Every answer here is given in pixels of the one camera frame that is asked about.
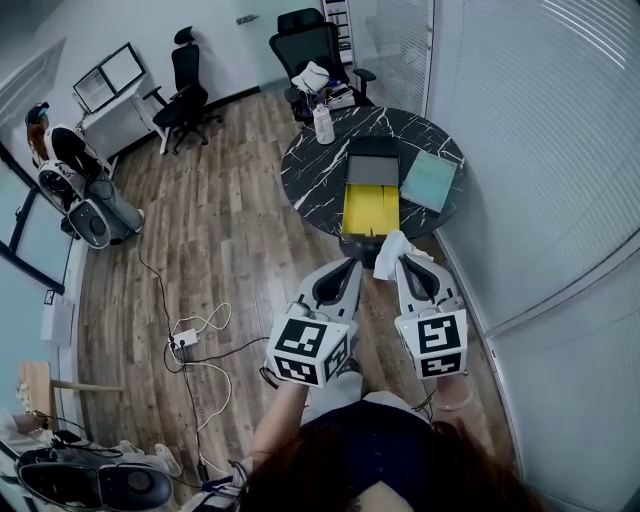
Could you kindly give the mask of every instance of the plastic bottle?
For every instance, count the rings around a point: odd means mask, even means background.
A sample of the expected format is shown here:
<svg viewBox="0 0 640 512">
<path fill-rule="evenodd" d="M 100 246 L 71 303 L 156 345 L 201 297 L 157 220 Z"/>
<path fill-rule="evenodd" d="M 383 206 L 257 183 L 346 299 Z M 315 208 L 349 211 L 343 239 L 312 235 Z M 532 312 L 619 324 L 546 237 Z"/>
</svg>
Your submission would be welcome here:
<svg viewBox="0 0 640 512">
<path fill-rule="evenodd" d="M 320 144 L 331 144 L 336 140 L 333 132 L 333 121 L 331 113 L 324 105 L 318 105 L 313 111 L 313 125 L 316 128 L 316 139 Z"/>
</svg>

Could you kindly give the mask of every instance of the white bag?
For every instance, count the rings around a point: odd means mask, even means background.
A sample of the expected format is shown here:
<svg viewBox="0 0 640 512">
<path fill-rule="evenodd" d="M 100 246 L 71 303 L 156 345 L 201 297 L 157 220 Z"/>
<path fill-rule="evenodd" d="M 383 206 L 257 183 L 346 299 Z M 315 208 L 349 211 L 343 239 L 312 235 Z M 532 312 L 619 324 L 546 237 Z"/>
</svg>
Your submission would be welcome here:
<svg viewBox="0 0 640 512">
<path fill-rule="evenodd" d="M 329 82 L 329 72 L 315 62 L 309 62 L 305 70 L 293 77 L 291 82 L 303 92 L 318 92 Z"/>
</svg>

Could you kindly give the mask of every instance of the extension cord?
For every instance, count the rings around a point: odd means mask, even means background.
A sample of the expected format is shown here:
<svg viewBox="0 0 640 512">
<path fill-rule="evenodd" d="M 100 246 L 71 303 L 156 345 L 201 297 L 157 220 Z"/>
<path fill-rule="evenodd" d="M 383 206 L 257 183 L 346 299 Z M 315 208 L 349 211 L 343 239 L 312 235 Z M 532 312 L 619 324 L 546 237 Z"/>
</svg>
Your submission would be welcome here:
<svg viewBox="0 0 640 512">
<path fill-rule="evenodd" d="M 173 335 L 173 341 L 178 348 L 187 348 L 198 343 L 198 333 L 195 329 L 179 332 Z"/>
</svg>

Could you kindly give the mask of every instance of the office chair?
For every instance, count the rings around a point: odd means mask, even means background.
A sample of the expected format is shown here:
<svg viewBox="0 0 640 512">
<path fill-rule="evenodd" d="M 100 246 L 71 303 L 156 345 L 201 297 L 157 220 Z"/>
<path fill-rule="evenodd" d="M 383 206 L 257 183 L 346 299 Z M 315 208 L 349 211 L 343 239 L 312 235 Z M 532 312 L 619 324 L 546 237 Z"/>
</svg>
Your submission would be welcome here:
<svg viewBox="0 0 640 512">
<path fill-rule="evenodd" d="M 160 112 L 154 116 L 153 122 L 162 129 L 169 128 L 169 135 L 173 133 L 179 136 L 172 150 L 174 155 L 178 154 L 178 147 L 191 132 L 200 137 L 203 146 L 209 144 L 207 138 L 198 130 L 198 126 L 212 119 L 222 122 L 222 117 L 219 115 L 203 118 L 203 107 L 209 95 L 200 84 L 198 76 L 200 49 L 197 44 L 193 44 L 195 38 L 191 34 L 192 28 L 186 27 L 179 30 L 173 39 L 174 43 L 183 45 L 171 53 L 178 92 L 169 98 L 169 103 L 160 96 L 158 92 L 160 87 L 156 87 L 142 98 L 146 100 L 153 96 L 162 105 Z"/>
<path fill-rule="evenodd" d="M 313 61 L 326 69 L 332 80 L 349 84 L 349 77 L 340 59 L 338 27 L 326 21 L 313 21 L 313 16 L 308 13 L 301 16 L 300 13 L 304 11 L 316 11 L 322 16 L 316 9 L 283 14 L 278 17 L 278 27 L 284 30 L 269 39 L 269 46 L 284 66 L 289 79 L 299 75 L 309 61 Z M 356 106 L 372 106 L 373 103 L 367 98 L 367 83 L 375 80 L 376 75 L 360 68 L 354 69 L 353 73 L 361 79 L 360 91 L 349 87 L 353 91 Z M 292 87 L 284 95 L 291 104 L 294 119 L 311 122 L 313 116 L 304 108 L 306 100 L 303 93 Z"/>
<path fill-rule="evenodd" d="M 324 16 L 318 9 L 300 9 L 278 16 L 278 33 L 298 30 L 324 22 Z"/>
</svg>

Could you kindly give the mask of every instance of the white cube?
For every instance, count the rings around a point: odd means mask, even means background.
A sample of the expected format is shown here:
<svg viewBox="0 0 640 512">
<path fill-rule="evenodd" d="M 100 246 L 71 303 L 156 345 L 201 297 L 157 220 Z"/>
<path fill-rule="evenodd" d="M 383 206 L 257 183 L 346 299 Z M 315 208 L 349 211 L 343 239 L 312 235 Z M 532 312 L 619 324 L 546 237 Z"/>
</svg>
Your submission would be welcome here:
<svg viewBox="0 0 640 512">
<path fill-rule="evenodd" d="M 351 354 L 354 326 L 279 315 L 267 345 L 271 368 L 281 379 L 324 387 Z"/>
<path fill-rule="evenodd" d="M 395 321 L 402 346 L 420 379 L 453 375 L 467 363 L 467 312 L 438 313 Z"/>
</svg>

